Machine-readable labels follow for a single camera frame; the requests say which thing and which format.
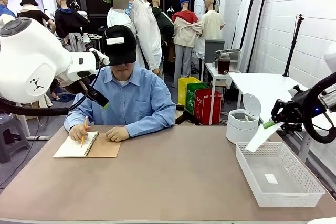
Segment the white label on cap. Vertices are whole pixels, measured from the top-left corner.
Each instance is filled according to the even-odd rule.
[[[265,177],[266,177],[267,181],[268,181],[270,184],[278,184],[278,181],[277,181],[277,179],[275,178],[274,174],[267,174],[267,173],[265,173]]]
[[[122,44],[122,43],[125,43],[124,37],[106,39],[107,45]]]

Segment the red bin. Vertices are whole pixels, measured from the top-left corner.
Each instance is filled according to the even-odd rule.
[[[212,89],[198,89],[195,96],[194,116],[201,125],[209,125],[211,108]],[[222,94],[215,90],[214,109],[212,114],[212,124],[219,123]]]

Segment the hand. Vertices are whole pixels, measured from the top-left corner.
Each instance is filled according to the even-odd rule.
[[[71,137],[72,140],[81,142],[82,141],[82,136],[87,136],[88,133],[87,131],[91,130],[91,126],[88,126],[84,128],[84,124],[77,124],[74,127],[71,128],[69,131],[69,136]]]
[[[156,74],[157,76],[160,75],[160,70],[159,70],[159,68],[155,68],[154,70],[152,70],[152,72],[153,72],[154,74]]]
[[[106,137],[114,142],[121,142],[130,138],[130,134],[125,127],[114,127],[106,133]]]

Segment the mannequin head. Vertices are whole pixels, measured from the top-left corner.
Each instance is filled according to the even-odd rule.
[[[160,0],[152,0],[153,7],[160,7]]]
[[[189,5],[190,0],[180,0],[180,6],[182,10],[188,10],[188,5]]]
[[[56,0],[56,2],[62,9],[68,9],[67,0]]]
[[[205,9],[213,10],[214,9],[214,2],[215,2],[215,0],[205,0],[204,1]]]
[[[8,0],[0,0],[0,5],[8,5]]]

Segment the green bin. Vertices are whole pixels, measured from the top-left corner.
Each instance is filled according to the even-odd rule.
[[[208,89],[209,86],[204,83],[189,83],[186,85],[185,110],[191,115],[194,114],[195,95],[197,89]]]

